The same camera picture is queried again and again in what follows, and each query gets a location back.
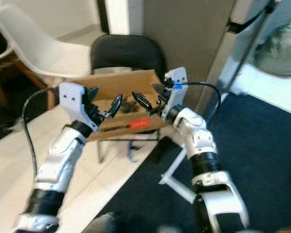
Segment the white wall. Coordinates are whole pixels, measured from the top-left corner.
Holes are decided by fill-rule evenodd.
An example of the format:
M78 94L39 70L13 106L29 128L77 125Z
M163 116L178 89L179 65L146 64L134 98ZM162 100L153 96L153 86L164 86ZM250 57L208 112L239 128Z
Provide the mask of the white wall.
M130 35L144 34L144 1L129 0L129 33Z
M12 3L56 37L100 24L96 0L0 0Z
M129 34L128 0L106 0L110 34Z

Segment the blue carpet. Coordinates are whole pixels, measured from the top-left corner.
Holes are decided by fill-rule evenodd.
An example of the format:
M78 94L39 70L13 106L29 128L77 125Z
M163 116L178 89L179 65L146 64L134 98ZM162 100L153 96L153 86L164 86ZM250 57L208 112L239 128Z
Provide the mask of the blue carpet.
M229 95L213 134L219 158L247 206L251 228L274 232L291 225L291 114L251 96ZM148 157L98 216L115 212L121 233L155 232L162 224L195 232L192 206L158 185L178 152L171 145L159 164ZM188 161L174 176L190 185Z

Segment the black cable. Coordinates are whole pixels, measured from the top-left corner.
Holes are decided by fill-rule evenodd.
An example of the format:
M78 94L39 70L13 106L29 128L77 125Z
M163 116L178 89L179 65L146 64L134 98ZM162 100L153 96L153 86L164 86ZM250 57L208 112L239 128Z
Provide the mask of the black cable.
M215 85L206 83L206 82L186 82L186 83L182 83L182 85L201 85L201 86L211 87L217 93L218 105L216 109L218 110L221 107L221 93Z
M53 87L48 87L48 88L45 88L43 90L40 90L40 91L37 91L35 93L33 93L24 103L24 106L23 106L23 111L21 113L21 117L22 117L22 124L23 124L23 127L24 127L24 131L25 131L25 135L27 137L27 141L28 141L28 144L29 144L29 148L30 148L30 152L31 152L31 157L32 157L32 166L33 166L33 177L36 177L37 175L37 159L36 159L36 156L35 156L35 152L34 152L34 148L33 148L33 144L32 144L32 140L31 140L31 137L29 135L29 131L28 131L28 127L27 127L27 122L26 122L26 117L25 117L25 114L26 114L26 108L27 108L27 105L28 103L35 97L37 97L38 95L42 94L42 93L45 93L47 91L53 91L54 88Z
M218 110L221 107L221 93L220 93L219 89L215 85L210 84L210 83L206 83L206 82L185 82L185 83L182 83L182 85L201 85L201 86L211 87L217 94L218 103L217 103L217 107L216 107L215 111L213 111L210 114L210 116L208 117L206 123L208 123L213 118L213 116L217 115Z

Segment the white chair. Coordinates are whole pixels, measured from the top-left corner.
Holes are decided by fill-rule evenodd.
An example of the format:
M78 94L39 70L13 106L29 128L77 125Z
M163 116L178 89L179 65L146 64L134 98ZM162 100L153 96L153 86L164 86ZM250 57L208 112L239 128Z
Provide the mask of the white chair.
M0 32L16 55L33 72L53 78L77 78L91 74L90 47L58 41L46 34L14 5L0 7ZM53 100L48 100L49 108Z
M7 55L9 55L11 52L13 51L13 48L11 47L11 45L8 43L6 50L0 54L0 60L2 58L5 58Z

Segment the red label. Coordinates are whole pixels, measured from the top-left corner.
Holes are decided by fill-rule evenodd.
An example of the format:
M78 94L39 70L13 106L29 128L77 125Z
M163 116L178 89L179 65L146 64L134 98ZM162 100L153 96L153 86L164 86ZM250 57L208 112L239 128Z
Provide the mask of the red label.
M148 118L132 121L131 123L129 123L129 126L132 130L143 128L143 127L146 127L148 125L149 125Z

